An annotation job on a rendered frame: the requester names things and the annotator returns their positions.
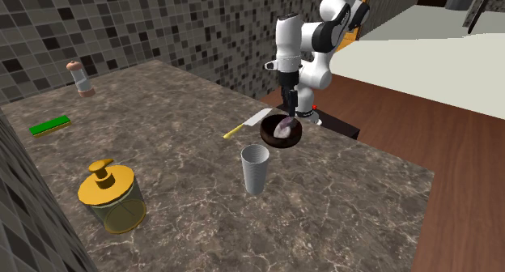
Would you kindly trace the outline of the glass shaker with brown caps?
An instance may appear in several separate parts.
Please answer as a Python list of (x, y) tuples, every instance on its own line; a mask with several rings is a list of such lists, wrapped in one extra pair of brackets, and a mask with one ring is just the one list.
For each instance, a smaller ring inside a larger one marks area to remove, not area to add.
[(66, 65), (66, 69), (71, 73), (81, 97), (91, 97), (95, 94), (95, 89), (84, 73), (81, 62), (71, 61)]

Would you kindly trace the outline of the grey ribbed cup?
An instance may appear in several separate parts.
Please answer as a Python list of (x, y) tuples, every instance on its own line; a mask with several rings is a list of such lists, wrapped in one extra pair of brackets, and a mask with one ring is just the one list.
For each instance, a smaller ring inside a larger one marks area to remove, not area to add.
[(269, 162), (269, 151), (259, 144), (246, 146), (240, 153), (246, 191), (252, 195), (263, 192)]

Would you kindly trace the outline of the yellow-lidded glass dispenser jar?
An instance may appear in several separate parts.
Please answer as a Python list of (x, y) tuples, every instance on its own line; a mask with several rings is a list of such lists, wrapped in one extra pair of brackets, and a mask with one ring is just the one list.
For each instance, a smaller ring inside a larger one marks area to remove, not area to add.
[(91, 173), (79, 186), (79, 201), (90, 209), (111, 234), (136, 228), (146, 216), (146, 204), (134, 171), (125, 165), (112, 165), (113, 159), (93, 162)]

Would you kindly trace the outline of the pale purple lump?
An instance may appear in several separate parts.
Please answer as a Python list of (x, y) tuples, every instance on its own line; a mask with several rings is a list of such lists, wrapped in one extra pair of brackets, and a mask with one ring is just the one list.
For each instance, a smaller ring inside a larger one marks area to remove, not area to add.
[(298, 121), (294, 117), (283, 118), (274, 129), (275, 138), (288, 138), (291, 131), (296, 127)]

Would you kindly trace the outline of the orange wooden door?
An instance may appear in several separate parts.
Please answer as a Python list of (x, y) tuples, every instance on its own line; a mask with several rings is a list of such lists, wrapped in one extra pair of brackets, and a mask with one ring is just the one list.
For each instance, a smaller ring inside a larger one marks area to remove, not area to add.
[(361, 32), (361, 27), (357, 27), (353, 30), (353, 32), (346, 32), (343, 36), (342, 42), (337, 47), (336, 52), (344, 49), (346, 46), (350, 45), (354, 41), (359, 39), (359, 34)]

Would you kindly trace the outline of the dark robot stand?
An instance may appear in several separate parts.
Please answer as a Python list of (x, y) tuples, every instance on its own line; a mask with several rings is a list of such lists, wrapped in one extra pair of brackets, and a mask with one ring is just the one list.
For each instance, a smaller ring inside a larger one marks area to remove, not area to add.
[[(277, 106), (278, 109), (284, 111), (282, 114), (287, 114), (288, 108), (280, 104)], [(319, 110), (318, 108), (315, 108), (313, 110), (313, 115), (316, 115), (316, 117), (321, 121), (320, 126), (325, 127), (328, 130), (332, 130), (333, 132), (343, 134), (346, 137), (352, 138), (352, 139), (357, 139), (359, 136), (360, 129), (348, 124), (344, 121), (341, 121), (337, 119), (336, 117), (330, 116), (329, 114), (325, 113), (322, 110)], [(295, 117), (300, 123), (303, 120), (303, 118), (300, 117)]]

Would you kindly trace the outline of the green and yellow sponge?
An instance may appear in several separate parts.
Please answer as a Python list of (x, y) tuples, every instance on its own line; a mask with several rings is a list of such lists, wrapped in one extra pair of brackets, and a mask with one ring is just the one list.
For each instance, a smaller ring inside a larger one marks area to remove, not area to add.
[(69, 125), (71, 125), (71, 120), (68, 116), (63, 115), (52, 120), (45, 121), (39, 125), (34, 125), (29, 128), (29, 131), (34, 138), (39, 138)]

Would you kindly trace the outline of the yellow-handled cleaver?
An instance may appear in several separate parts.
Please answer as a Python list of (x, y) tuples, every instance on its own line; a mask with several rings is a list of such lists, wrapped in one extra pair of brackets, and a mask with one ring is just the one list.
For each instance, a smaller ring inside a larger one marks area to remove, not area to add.
[(248, 120), (246, 120), (242, 124), (238, 125), (236, 128), (229, 131), (228, 133), (224, 134), (223, 138), (229, 139), (233, 134), (235, 134), (237, 131), (239, 131), (245, 125), (246, 126), (254, 126), (256, 123), (261, 121), (264, 117), (266, 117), (271, 111), (272, 111), (272, 108), (263, 108), (261, 111), (255, 113), (253, 116), (251, 116)]

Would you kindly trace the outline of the dark brown bowl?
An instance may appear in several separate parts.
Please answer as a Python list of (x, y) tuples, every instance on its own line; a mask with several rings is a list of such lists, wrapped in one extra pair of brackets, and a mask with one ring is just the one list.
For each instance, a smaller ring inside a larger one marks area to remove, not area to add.
[(303, 127), (297, 119), (294, 119), (295, 125), (287, 138), (274, 137), (276, 126), (285, 117), (287, 117), (286, 114), (273, 114), (263, 119), (260, 124), (260, 136), (266, 144), (276, 148), (289, 148), (300, 141)]

